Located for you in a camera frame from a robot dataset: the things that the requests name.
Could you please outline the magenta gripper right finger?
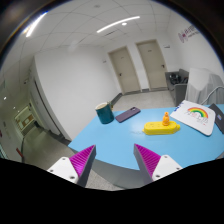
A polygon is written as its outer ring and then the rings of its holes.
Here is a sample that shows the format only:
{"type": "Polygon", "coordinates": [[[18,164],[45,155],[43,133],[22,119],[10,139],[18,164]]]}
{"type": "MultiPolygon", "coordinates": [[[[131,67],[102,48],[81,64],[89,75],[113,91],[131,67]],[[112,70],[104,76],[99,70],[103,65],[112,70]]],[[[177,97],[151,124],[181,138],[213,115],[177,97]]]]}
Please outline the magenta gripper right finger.
{"type": "Polygon", "coordinates": [[[160,156],[138,144],[134,145],[134,156],[145,185],[182,169],[169,155],[160,156]]]}

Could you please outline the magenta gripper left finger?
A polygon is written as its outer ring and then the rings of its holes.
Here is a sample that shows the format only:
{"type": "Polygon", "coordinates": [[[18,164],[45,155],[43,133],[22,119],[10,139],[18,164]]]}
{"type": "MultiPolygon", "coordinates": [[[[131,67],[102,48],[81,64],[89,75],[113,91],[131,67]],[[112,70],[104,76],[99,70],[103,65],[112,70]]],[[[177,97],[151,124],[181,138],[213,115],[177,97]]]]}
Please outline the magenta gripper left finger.
{"type": "Polygon", "coordinates": [[[95,156],[96,146],[92,145],[72,157],[61,157],[48,169],[48,172],[85,187],[95,156]]]}

